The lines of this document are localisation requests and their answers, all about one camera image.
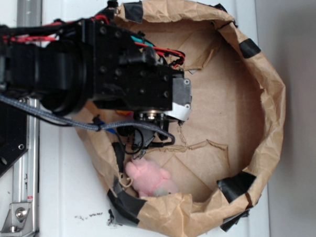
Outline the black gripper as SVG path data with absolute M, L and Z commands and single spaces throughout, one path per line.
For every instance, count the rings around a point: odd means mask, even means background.
M 133 149 L 174 144 L 169 122 L 187 121 L 192 111 L 191 81 L 177 70 L 185 54 L 94 18 L 84 22 L 83 37 L 91 46 L 89 100 L 99 109 L 134 113 Z

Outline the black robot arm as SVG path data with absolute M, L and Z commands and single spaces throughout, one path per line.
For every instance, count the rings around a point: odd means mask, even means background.
M 133 114 L 134 152 L 175 142 L 169 123 L 191 114 L 185 55 L 104 15 L 40 27 L 0 25 L 0 101 L 32 97 L 54 116 L 98 109 Z

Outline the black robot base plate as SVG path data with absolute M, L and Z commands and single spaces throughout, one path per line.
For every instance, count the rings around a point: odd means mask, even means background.
M 28 150 L 28 117 L 0 102 L 0 177 Z

